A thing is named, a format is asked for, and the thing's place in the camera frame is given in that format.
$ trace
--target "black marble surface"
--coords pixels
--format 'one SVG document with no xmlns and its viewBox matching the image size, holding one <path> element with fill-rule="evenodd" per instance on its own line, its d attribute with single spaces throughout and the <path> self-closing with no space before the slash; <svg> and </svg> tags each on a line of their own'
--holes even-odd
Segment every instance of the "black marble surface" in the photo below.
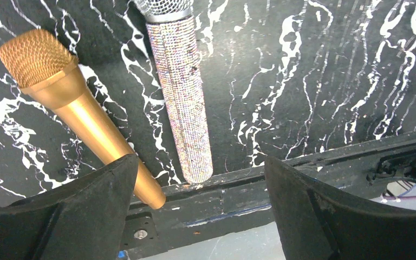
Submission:
<svg viewBox="0 0 416 260">
<path fill-rule="evenodd" d="M 416 131 L 416 0 L 200 0 L 214 173 Z M 159 182 L 184 182 L 144 18 L 127 0 L 0 1 L 0 46 L 44 28 Z M 0 205 L 101 167 L 0 62 Z"/>
</svg>

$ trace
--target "microphone head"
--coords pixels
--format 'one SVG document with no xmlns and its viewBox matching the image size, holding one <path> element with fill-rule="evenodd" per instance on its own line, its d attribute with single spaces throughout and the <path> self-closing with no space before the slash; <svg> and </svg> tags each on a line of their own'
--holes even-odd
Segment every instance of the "microphone head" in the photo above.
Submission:
<svg viewBox="0 0 416 260">
<path fill-rule="evenodd" d="M 2 45 L 0 58 L 19 87 L 27 88 L 60 72 L 75 56 L 51 33 L 35 29 Z"/>
<path fill-rule="evenodd" d="M 193 0 L 134 0 L 148 22 L 171 22 L 191 14 Z"/>
</svg>

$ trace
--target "screw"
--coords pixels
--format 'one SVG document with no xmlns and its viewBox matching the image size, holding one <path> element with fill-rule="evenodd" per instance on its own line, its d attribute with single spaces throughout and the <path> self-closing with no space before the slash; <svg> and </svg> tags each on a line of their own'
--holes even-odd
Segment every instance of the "screw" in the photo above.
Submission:
<svg viewBox="0 0 416 260">
<path fill-rule="evenodd" d="M 137 239 L 143 239 L 147 237 L 147 231 L 144 229 L 138 230 L 133 236 Z"/>
</svg>

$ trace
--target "silver mesh grille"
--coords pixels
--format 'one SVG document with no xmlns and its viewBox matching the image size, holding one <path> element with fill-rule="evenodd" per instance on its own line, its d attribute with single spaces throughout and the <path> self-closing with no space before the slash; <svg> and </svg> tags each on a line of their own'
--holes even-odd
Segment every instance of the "silver mesh grille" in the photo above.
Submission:
<svg viewBox="0 0 416 260">
<path fill-rule="evenodd" d="M 155 16 L 187 10 L 193 0 L 134 0 L 134 2 L 143 15 Z"/>
<path fill-rule="evenodd" d="M 213 174 L 213 163 L 193 16 L 147 24 L 147 32 L 184 178 L 204 182 Z"/>
</svg>

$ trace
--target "microphone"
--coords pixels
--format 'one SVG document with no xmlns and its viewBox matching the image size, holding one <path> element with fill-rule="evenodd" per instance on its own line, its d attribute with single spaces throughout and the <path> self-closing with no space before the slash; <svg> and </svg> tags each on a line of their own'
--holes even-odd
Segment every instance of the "microphone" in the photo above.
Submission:
<svg viewBox="0 0 416 260">
<path fill-rule="evenodd" d="M 134 0 L 146 27 L 184 178 L 213 174 L 192 0 Z"/>
<path fill-rule="evenodd" d="M 35 29 L 11 39 L 0 47 L 0 58 L 21 92 L 57 114 L 104 164 L 134 153 L 87 88 L 77 57 L 48 31 Z M 133 192 L 153 209 L 165 203 L 141 160 Z"/>
</svg>

